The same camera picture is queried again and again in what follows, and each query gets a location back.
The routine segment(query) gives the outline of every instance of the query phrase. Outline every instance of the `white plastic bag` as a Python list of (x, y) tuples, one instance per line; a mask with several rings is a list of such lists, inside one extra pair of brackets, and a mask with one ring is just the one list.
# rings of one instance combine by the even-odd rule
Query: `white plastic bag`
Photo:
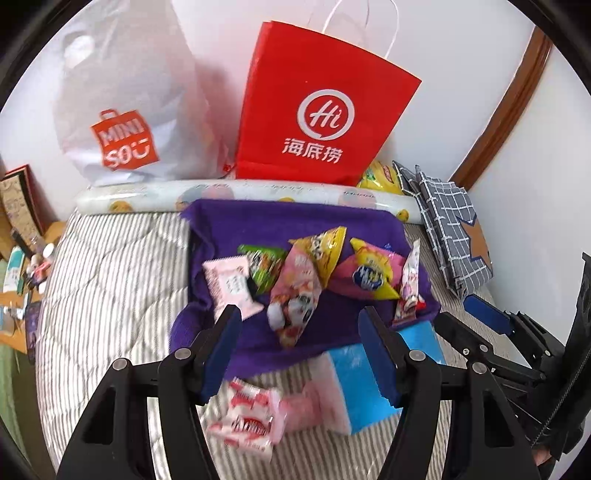
[(94, 0), (63, 35), (54, 121), (62, 151), (93, 185), (231, 169), (168, 0)]

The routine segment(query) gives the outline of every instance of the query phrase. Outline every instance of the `star pattern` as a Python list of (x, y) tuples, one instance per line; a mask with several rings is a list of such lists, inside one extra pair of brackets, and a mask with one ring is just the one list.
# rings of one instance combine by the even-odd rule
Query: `star pattern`
[(474, 218), (471, 222), (462, 220), (459, 217), (456, 218), (460, 221), (460, 225), (469, 238), (470, 261), (474, 262), (474, 260), (481, 258), (492, 272), (492, 262), (488, 253), (488, 246), (486, 245), (486, 239), (484, 238), (484, 233), (482, 233), (482, 227), (480, 226), (480, 221), (476, 217), (476, 214), (474, 214)]

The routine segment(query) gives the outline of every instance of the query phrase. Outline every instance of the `haidilao logo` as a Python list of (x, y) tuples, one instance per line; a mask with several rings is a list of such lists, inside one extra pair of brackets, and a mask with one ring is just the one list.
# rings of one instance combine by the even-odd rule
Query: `haidilao logo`
[(342, 137), (353, 125), (355, 107), (343, 92), (332, 89), (309, 94), (297, 110), (301, 130), (316, 140)]

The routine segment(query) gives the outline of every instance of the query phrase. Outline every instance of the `pink candy wrapper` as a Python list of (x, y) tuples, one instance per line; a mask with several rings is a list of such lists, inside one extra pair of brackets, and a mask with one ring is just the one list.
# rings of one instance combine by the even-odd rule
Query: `pink candy wrapper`
[(267, 462), (273, 455), (273, 444), (283, 435), (283, 422), (273, 419), (279, 408), (277, 390), (263, 390), (235, 378), (229, 385), (228, 413), (207, 427), (207, 432), (226, 445), (251, 453)]
[[(359, 249), (358, 245), (354, 245), (353, 240), (357, 244), (363, 244), (363, 247)], [(352, 299), (397, 299), (398, 296), (395, 289), (400, 284), (402, 268), (406, 259), (397, 253), (358, 241), (357, 239), (353, 240), (353, 248), (355, 249), (357, 247), (356, 253), (337, 265), (335, 271), (330, 276), (328, 290)], [(377, 259), (378, 262), (373, 262), (373, 258), (371, 257)], [(382, 267), (389, 265), (389, 268), (379, 269), (380, 265)], [(391, 270), (388, 272), (388, 275), (384, 275), (386, 270)], [(368, 277), (379, 279), (380, 283), (371, 285), (370, 282), (364, 281)], [(388, 292), (385, 292), (385, 294), (382, 292), (385, 288), (381, 283), (386, 281), (392, 287), (390, 289), (390, 296)]]
[(285, 423), (285, 433), (297, 432), (320, 425), (320, 396), (314, 382), (304, 385), (301, 393), (284, 397), (279, 402), (277, 418)]
[(284, 348), (295, 346), (318, 305), (322, 285), (314, 263), (300, 247), (291, 247), (271, 290), (267, 317)]
[(246, 255), (203, 262), (203, 271), (215, 306), (216, 321), (227, 305), (236, 305), (240, 308), (242, 320), (264, 308), (252, 299), (246, 285), (246, 279), (250, 275)]
[(393, 323), (417, 318), (417, 306), (422, 300), (418, 294), (418, 257), (420, 248), (421, 242), (417, 239), (413, 242), (413, 249), (402, 268), (400, 299), (396, 304)]
[(238, 378), (228, 386), (228, 413), (207, 427), (226, 445), (271, 461), (273, 445), (284, 433), (320, 424), (320, 400), (313, 382), (301, 394), (281, 398), (276, 389), (254, 387)]

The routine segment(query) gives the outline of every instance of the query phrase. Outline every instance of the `blue gripper pad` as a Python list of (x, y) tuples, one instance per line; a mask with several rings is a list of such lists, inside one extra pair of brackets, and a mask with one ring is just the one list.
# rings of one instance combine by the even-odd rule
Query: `blue gripper pad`
[(509, 317), (477, 295), (468, 295), (464, 299), (464, 310), (493, 329), (499, 335), (511, 336), (513, 328)]
[(210, 346), (211, 342), (215, 344), (203, 368), (203, 388), (199, 393), (199, 399), (203, 405), (217, 394), (222, 385), (223, 376), (242, 330), (240, 309), (234, 305), (226, 307), (210, 330), (208, 345), (204, 347)]
[(390, 359), (366, 310), (359, 312), (358, 329), (379, 392), (390, 402), (390, 405), (396, 407), (400, 400), (400, 394), (396, 389), (396, 366)]

